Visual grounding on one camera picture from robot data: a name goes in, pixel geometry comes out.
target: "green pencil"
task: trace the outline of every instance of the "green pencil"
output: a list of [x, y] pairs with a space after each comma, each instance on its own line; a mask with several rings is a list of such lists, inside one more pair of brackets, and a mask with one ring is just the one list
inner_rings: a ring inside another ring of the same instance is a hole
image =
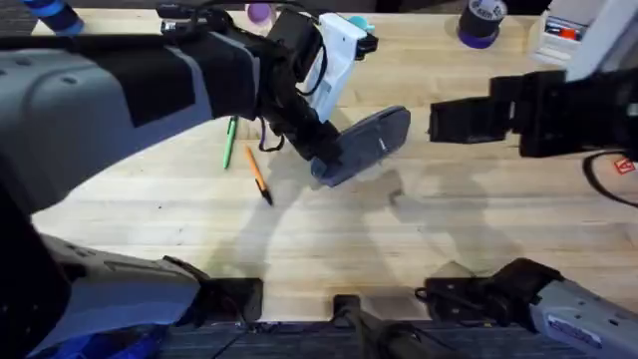
[[230, 162], [230, 154], [232, 153], [232, 143], [235, 141], [235, 130], [237, 130], [237, 116], [233, 116], [230, 118], [230, 122], [228, 123], [228, 138], [226, 139], [226, 149], [223, 152], [223, 168], [226, 170], [228, 168], [228, 163]]

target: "black cable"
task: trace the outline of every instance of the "black cable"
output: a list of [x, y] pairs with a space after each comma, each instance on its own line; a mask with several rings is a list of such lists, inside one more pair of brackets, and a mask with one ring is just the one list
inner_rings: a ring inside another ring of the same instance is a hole
[[323, 42], [323, 37], [321, 37], [321, 52], [323, 53], [323, 61], [321, 61], [321, 69], [319, 70], [319, 77], [317, 78], [315, 86], [308, 92], [297, 90], [299, 95], [312, 96], [312, 94], [319, 89], [319, 85], [321, 85], [323, 78], [326, 76], [326, 71], [328, 70], [328, 51], [326, 50], [326, 44]]
[[601, 157], [604, 156], [611, 156], [611, 155], [622, 155], [624, 157], [627, 157], [627, 153], [624, 151], [608, 151], [608, 152], [602, 152], [602, 153], [598, 153], [598, 154], [594, 154], [591, 155], [587, 158], [585, 158], [585, 160], [583, 160], [582, 162], [582, 171], [585, 174], [585, 178], [587, 179], [587, 182], [589, 182], [589, 184], [600, 194], [604, 195], [605, 197], [613, 200], [613, 201], [617, 201], [619, 203], [622, 204], [626, 204], [629, 205], [631, 207], [634, 208], [638, 208], [638, 203], [637, 202], [633, 202], [631, 200], [619, 197], [618, 195], [612, 193], [611, 191], [609, 191], [609, 189], [605, 188], [604, 185], [602, 185], [602, 183], [600, 182], [600, 180], [598, 179], [598, 177], [596, 176], [596, 172], [594, 171], [594, 162], [596, 161], [596, 159], [599, 159]]
[[[422, 302], [422, 303], [424, 303], [426, 305], [429, 305], [433, 301], [433, 299], [430, 298], [426, 294], [426, 291], [427, 291], [426, 287], [420, 287], [420, 288], [415, 289], [415, 297], [417, 297], [417, 299], [420, 302]], [[466, 309], [469, 309], [469, 310], [477, 313], [480, 316], [484, 316], [483, 308], [480, 305], [474, 304], [474, 303], [472, 303], [470, 301], [467, 301], [467, 300], [464, 300], [462, 298], [458, 298], [455, 295], [449, 295], [448, 293], [441, 292], [439, 290], [432, 290], [431, 289], [430, 292], [431, 292], [431, 294], [434, 294], [435, 296], [440, 296], [441, 298], [443, 298], [443, 299], [445, 299], [447, 301], [450, 301], [450, 302], [453, 302], [455, 304], [458, 304], [459, 306], [462, 306], [462, 307], [464, 307]], [[479, 328], [479, 327], [485, 327], [485, 325], [487, 324], [487, 321], [481, 321], [481, 322], [478, 322], [478, 323], [469, 324], [469, 323], [465, 323], [465, 322], [462, 322], [462, 321], [458, 320], [455, 323], [461, 325], [464, 328]]]
[[283, 135], [281, 135], [279, 136], [279, 144], [277, 146], [266, 149], [264, 147], [264, 142], [266, 141], [266, 123], [261, 116], [259, 117], [259, 121], [261, 122], [261, 139], [259, 139], [259, 150], [266, 153], [280, 151], [283, 148], [286, 139], [283, 137]]
[[311, 324], [311, 325], [315, 325], [316, 328], [304, 328], [302, 330], [296, 330], [296, 331], [278, 331], [277, 329], [282, 327], [284, 324], [281, 322], [278, 322], [277, 324], [273, 325], [272, 327], [266, 329], [263, 331], [263, 333], [266, 334], [274, 334], [274, 335], [308, 335], [308, 334], [315, 334], [315, 333], [320, 333], [324, 330], [326, 330], [327, 328], [333, 326], [334, 327], [334, 322], [337, 319], [342, 318], [343, 316], [346, 315], [346, 311], [340, 311], [337, 314], [335, 314], [329, 321], [327, 322], [321, 322], [321, 323], [315, 323], [315, 324]]
[[224, 346], [222, 346], [221, 348], [219, 348], [219, 350], [217, 350], [211, 357], [210, 359], [217, 359], [221, 356], [221, 354], [223, 354], [226, 350], [228, 350], [228, 348], [230, 348], [232, 346], [232, 344], [234, 344], [237, 340], [241, 339], [241, 337], [243, 337], [244, 335], [248, 334], [249, 331], [248, 330], [244, 330], [241, 333], [237, 334], [234, 338], [230, 339]]
[[390, 355], [390, 352], [388, 351], [389, 344], [398, 334], [413, 335], [415, 339], [419, 340], [419, 342], [423, 342], [422, 337], [426, 337], [432, 340], [433, 342], [439, 344], [443, 348], [446, 348], [453, 352], [457, 351], [457, 349], [453, 348], [451, 345], [445, 343], [444, 341], [437, 338], [436, 336], [428, 333], [427, 331], [421, 328], [417, 328], [416, 326], [410, 323], [401, 323], [401, 322], [390, 323], [388, 325], [384, 325], [383, 327], [377, 330], [377, 333], [373, 333], [373, 334], [375, 334], [375, 336], [377, 337], [376, 339], [377, 350], [381, 354], [380, 356], [382, 358], [392, 358], [392, 356]]
[[248, 322], [246, 321], [246, 317], [243, 315], [243, 312], [239, 310], [237, 303], [235, 303], [235, 301], [232, 300], [232, 298], [230, 298], [229, 296], [224, 296], [223, 298], [221, 298], [221, 301], [225, 303], [230, 303], [230, 305], [232, 305], [232, 309], [234, 309], [235, 313], [239, 317], [239, 321], [241, 322], [241, 324], [248, 325]]

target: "pencil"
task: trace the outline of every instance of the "pencil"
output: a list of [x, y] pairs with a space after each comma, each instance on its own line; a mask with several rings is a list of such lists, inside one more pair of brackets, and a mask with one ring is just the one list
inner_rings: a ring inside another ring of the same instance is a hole
[[263, 180], [263, 176], [261, 175], [261, 172], [259, 171], [259, 167], [257, 166], [255, 157], [252, 155], [252, 151], [250, 150], [249, 146], [244, 145], [244, 148], [246, 149], [246, 158], [248, 159], [248, 163], [250, 164], [250, 169], [252, 170], [252, 173], [255, 175], [255, 181], [257, 182], [257, 187], [259, 188], [261, 195], [264, 197], [264, 199], [266, 199], [268, 204], [272, 205], [272, 196], [270, 195], [270, 191], [268, 190], [268, 187], [266, 186], [266, 181]]

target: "tape roll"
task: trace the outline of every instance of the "tape roll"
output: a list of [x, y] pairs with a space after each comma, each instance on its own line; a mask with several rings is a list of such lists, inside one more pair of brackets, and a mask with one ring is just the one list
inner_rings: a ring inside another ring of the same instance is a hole
[[42, 20], [58, 36], [73, 36], [84, 28], [84, 22], [73, 8], [61, 0], [22, 0], [31, 13]]
[[489, 47], [498, 37], [507, 6], [499, 0], [471, 0], [459, 20], [461, 41], [475, 49]]

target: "wooden table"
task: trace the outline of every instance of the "wooden table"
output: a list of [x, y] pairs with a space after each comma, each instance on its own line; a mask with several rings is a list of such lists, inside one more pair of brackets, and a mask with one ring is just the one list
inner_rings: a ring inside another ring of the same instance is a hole
[[[160, 28], [151, 10], [79, 13], [92, 33]], [[638, 212], [591, 189], [582, 155], [524, 160], [516, 138], [428, 141], [430, 103], [481, 96], [493, 76], [536, 69], [524, 55], [534, 19], [508, 17], [496, 43], [480, 51], [456, 38], [457, 16], [366, 17], [379, 50], [357, 63], [332, 118], [343, 129], [387, 106], [407, 106], [408, 142], [380, 166], [327, 188], [289, 145], [255, 153], [271, 208], [240, 151], [221, 169], [222, 119], [107, 169], [35, 215], [36, 224], [97, 249], [175, 255], [211, 276], [260, 276], [265, 320], [325, 319], [333, 295], [353, 292], [381, 316], [425, 317], [410, 298], [426, 277], [459, 274], [462, 266], [490, 274], [520, 256], [638, 310]], [[45, 32], [42, 24], [34, 30]], [[256, 148], [257, 129], [241, 123], [236, 148]], [[638, 177], [618, 175], [609, 161], [596, 169], [610, 190], [638, 197]]]

